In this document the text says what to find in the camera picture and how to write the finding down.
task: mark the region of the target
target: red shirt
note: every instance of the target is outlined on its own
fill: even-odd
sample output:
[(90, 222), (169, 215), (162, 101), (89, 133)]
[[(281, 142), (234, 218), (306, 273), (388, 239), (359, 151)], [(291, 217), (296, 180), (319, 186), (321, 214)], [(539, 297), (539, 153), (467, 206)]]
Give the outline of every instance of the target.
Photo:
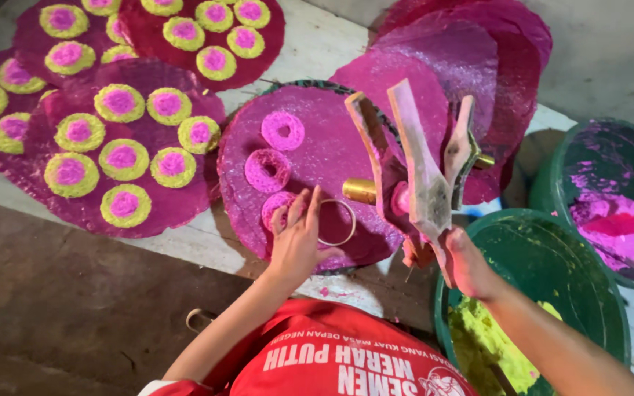
[(208, 376), (149, 384), (141, 395), (476, 396), (442, 355), (368, 313), (290, 300)]

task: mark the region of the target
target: green bucket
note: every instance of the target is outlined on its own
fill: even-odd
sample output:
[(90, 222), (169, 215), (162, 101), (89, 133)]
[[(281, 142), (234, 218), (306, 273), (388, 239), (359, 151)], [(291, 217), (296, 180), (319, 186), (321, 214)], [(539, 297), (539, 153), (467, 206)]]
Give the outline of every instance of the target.
[[(583, 171), (580, 163), (584, 161), (590, 161), (593, 169)], [(530, 208), (556, 211), (559, 219), (576, 229), (568, 207), (580, 191), (572, 175), (584, 176), (591, 192), (622, 194), (634, 200), (634, 125), (615, 118), (582, 122), (567, 132), (540, 168), (530, 191)], [(610, 180), (617, 184), (611, 187)], [(605, 267), (603, 260), (599, 263)], [(634, 269), (612, 274), (618, 284), (634, 289)]]
[[(597, 264), (600, 257), (575, 230), (546, 213), (506, 209), (466, 231), (496, 274), (531, 300), (551, 303), (566, 324), (630, 365), (628, 317), (612, 271)], [(440, 346), (456, 367), (448, 312), (461, 300), (462, 293), (450, 290), (440, 275), (433, 322)], [(529, 396), (553, 393), (543, 377), (528, 391)]]

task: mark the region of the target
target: gold metal cylinder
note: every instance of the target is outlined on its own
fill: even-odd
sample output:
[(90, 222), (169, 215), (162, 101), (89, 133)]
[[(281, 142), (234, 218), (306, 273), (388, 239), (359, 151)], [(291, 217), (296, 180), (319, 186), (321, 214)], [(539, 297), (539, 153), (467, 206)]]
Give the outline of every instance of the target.
[(351, 201), (375, 205), (375, 182), (350, 177), (342, 185), (342, 194)]
[(491, 156), (487, 156), (486, 154), (481, 154), (476, 159), (476, 162), (473, 164), (474, 168), (477, 169), (489, 169), (495, 165), (495, 158)]

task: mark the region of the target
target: person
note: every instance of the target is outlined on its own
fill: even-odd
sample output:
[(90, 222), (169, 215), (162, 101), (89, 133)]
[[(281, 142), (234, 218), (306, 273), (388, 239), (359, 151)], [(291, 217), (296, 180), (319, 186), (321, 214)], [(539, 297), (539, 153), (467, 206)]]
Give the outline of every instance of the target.
[[(442, 355), (388, 322), (344, 304), (288, 300), (317, 263), (344, 254), (318, 250), (320, 192), (303, 216), (308, 190), (274, 213), (269, 267), (142, 396), (476, 395)], [(481, 301), (559, 394), (634, 395), (626, 367), (506, 283), (463, 229), (445, 247), (455, 286)]]

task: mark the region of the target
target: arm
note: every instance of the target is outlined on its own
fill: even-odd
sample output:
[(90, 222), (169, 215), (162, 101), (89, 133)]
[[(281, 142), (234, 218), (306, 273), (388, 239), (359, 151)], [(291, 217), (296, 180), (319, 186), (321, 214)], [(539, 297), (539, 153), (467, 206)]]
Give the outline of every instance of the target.
[(446, 246), (456, 286), (481, 301), (556, 391), (566, 396), (634, 395), (630, 370), (493, 272), (463, 229), (448, 234)]
[[(317, 263), (344, 254), (336, 248), (317, 250), (320, 192), (317, 186), (306, 216), (301, 216), (300, 208), (308, 190), (295, 199), (289, 211), (287, 207), (276, 210), (272, 220), (273, 257), (268, 269), (182, 351), (163, 380), (202, 382), (239, 341), (271, 318)], [(285, 212), (284, 227), (280, 220)]]

